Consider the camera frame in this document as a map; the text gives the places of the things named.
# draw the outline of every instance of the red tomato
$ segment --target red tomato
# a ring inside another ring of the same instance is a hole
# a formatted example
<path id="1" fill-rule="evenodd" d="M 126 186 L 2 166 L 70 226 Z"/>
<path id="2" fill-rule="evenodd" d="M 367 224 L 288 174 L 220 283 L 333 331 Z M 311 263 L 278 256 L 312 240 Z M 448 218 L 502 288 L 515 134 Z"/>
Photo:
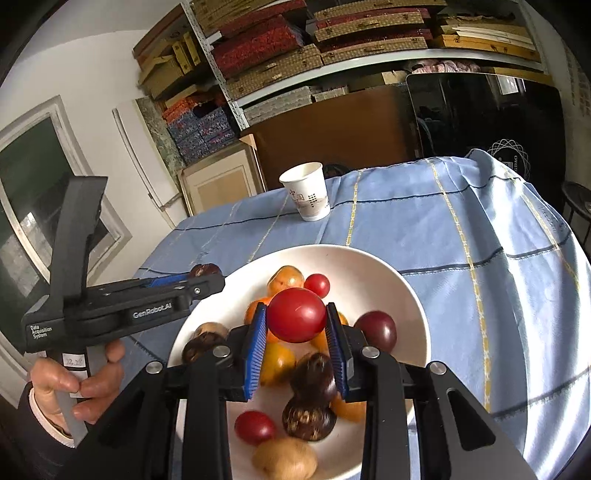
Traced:
<path id="1" fill-rule="evenodd" d="M 241 413 L 234 422 L 234 431 L 238 438 L 249 445 L 258 445 L 275 437 L 275 424 L 267 415 L 257 410 Z"/>
<path id="2" fill-rule="evenodd" d="M 322 273 L 312 273 L 304 282 L 304 288 L 316 293 L 321 299 L 330 291 L 330 282 Z"/>
<path id="3" fill-rule="evenodd" d="M 306 288 L 288 288 L 276 294 L 267 307 L 267 326 L 279 340 L 304 343 L 326 325 L 326 306 Z"/>

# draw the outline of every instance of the white bowl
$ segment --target white bowl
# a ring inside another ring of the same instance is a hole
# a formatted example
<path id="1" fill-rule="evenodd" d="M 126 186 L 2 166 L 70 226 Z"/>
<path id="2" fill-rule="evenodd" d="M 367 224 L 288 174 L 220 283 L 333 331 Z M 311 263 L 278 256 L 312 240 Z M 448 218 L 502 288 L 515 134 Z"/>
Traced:
<path id="1" fill-rule="evenodd" d="M 370 310 L 382 310 L 396 322 L 398 342 L 392 354 L 399 362 L 424 367 L 431 357 L 431 338 L 423 308 L 408 283 L 396 270 L 373 255 L 338 245 L 304 245 L 258 258 L 226 278 L 222 292 L 202 300 L 180 329 L 169 358 L 169 365 L 181 363 L 181 353 L 191 334 L 204 322 L 223 323 L 228 328 L 243 324 L 249 303 L 267 295 L 267 281 L 283 265 L 293 265 L 304 276 L 322 273 L 330 281 L 325 303 L 333 301 L 350 325 Z M 288 344 L 297 358 L 314 348 L 308 343 Z M 232 475 L 236 480 L 261 480 L 263 474 L 251 463 L 255 448 L 234 433 L 236 418 L 245 410 L 267 413 L 278 430 L 281 412 L 292 393 L 289 386 L 259 388 L 247 403 L 228 402 L 228 439 Z M 183 438 L 184 407 L 177 418 L 177 433 Z M 407 401 L 407 418 L 413 416 Z M 318 455 L 318 469 L 312 480 L 344 480 L 361 471 L 363 423 L 338 419 L 331 434 L 311 442 Z"/>

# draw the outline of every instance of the sleeve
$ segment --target sleeve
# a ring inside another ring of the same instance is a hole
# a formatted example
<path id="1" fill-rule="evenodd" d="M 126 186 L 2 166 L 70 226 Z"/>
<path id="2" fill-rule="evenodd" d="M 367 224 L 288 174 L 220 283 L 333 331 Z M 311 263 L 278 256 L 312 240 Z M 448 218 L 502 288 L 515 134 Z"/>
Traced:
<path id="1" fill-rule="evenodd" d="M 19 440 L 23 456 L 39 480 L 53 480 L 73 452 L 73 442 L 45 419 L 29 383 L 18 404 Z"/>

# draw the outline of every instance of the finger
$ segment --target finger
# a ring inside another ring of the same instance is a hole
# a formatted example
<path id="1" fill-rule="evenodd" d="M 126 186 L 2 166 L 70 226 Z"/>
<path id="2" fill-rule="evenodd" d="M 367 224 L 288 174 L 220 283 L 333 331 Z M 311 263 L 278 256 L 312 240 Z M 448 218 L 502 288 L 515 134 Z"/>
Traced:
<path id="1" fill-rule="evenodd" d="M 109 342 L 105 346 L 105 355 L 112 364 L 119 362 L 125 355 L 125 345 L 119 339 Z"/>
<path id="2" fill-rule="evenodd" d="M 38 358 L 31 370 L 35 392 L 51 394 L 54 390 L 75 393 L 80 388 L 78 379 L 51 358 Z"/>
<path id="3" fill-rule="evenodd" d="M 113 403 L 113 400 L 117 396 L 117 392 L 101 398 L 93 398 L 91 400 L 85 400 L 74 406 L 72 413 L 76 420 L 87 421 L 88 423 L 94 424 L 99 417 L 105 412 L 105 410 Z"/>
<path id="4" fill-rule="evenodd" d="M 80 384 L 80 393 L 85 398 L 107 397 L 119 392 L 123 380 L 121 364 L 106 364 L 99 372 Z"/>

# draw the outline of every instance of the metal shelf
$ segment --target metal shelf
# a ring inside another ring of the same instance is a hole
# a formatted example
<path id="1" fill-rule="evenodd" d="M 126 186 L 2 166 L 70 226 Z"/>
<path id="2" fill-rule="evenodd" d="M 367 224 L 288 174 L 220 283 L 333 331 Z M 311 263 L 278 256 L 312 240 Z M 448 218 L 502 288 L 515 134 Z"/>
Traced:
<path id="1" fill-rule="evenodd" d="M 368 65 L 375 65 L 378 63 L 386 63 L 391 61 L 401 60 L 420 60 L 420 59 L 472 59 L 472 60 L 489 60 L 519 65 L 520 67 L 527 67 L 531 69 L 541 70 L 543 67 L 541 63 L 532 60 L 522 59 L 513 55 L 505 55 L 503 53 L 493 53 L 479 50 L 465 50 L 462 48 L 427 48 L 424 50 L 404 50 L 390 53 L 379 53 L 377 55 L 370 55 L 368 57 L 360 57 L 357 59 L 344 60 L 330 65 L 325 65 L 318 69 L 309 70 L 293 77 L 280 80 L 256 92 L 252 92 L 242 98 L 236 100 L 238 107 L 244 107 L 257 100 L 272 95 L 279 90 L 283 90 L 299 83 L 308 82 L 331 73 L 344 72 L 345 70 L 355 69 L 357 67 L 365 67 Z"/>

